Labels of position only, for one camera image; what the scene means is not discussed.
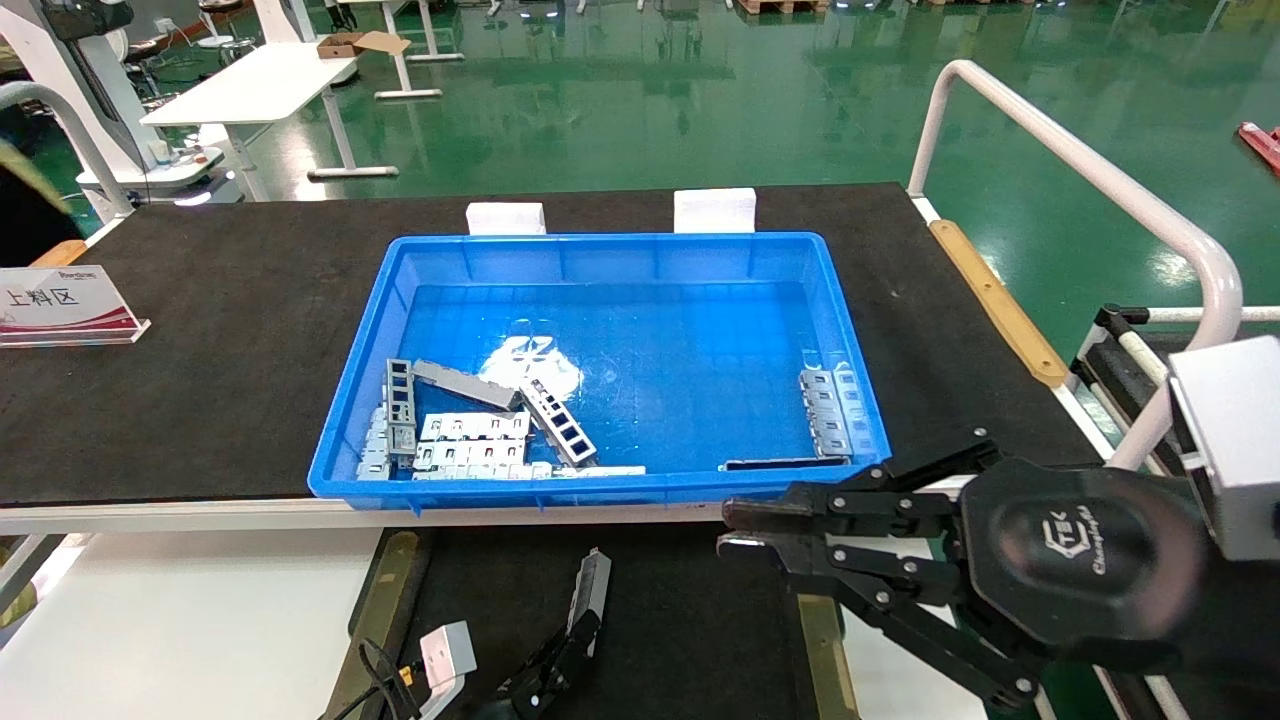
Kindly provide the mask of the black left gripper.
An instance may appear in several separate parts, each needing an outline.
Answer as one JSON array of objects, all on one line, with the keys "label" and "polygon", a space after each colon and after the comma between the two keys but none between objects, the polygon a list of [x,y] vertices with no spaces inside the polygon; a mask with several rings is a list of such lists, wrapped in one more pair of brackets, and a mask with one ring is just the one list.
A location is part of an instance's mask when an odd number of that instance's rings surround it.
[{"label": "black left gripper", "polygon": [[515,693],[495,693],[488,701],[488,717],[540,719],[593,656],[600,625],[596,611],[585,611],[577,620],[567,621],[515,674]]}]

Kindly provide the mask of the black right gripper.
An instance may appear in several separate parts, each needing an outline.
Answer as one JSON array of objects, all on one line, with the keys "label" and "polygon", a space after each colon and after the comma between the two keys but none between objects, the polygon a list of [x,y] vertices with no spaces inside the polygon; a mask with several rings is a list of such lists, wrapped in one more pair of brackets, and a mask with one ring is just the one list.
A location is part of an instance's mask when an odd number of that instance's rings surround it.
[{"label": "black right gripper", "polygon": [[[755,533],[724,533],[716,552],[768,562],[792,592],[832,598],[1000,708],[1034,701],[1041,662],[933,614],[963,600],[959,568],[827,536],[931,538],[960,518],[973,592],[1042,650],[1114,667],[1189,660],[1211,556],[1194,500],[1138,471],[1000,460],[991,438],[960,432],[840,482],[794,482],[776,498],[735,496],[722,503],[724,524]],[[959,509],[927,489],[978,473]]]}]

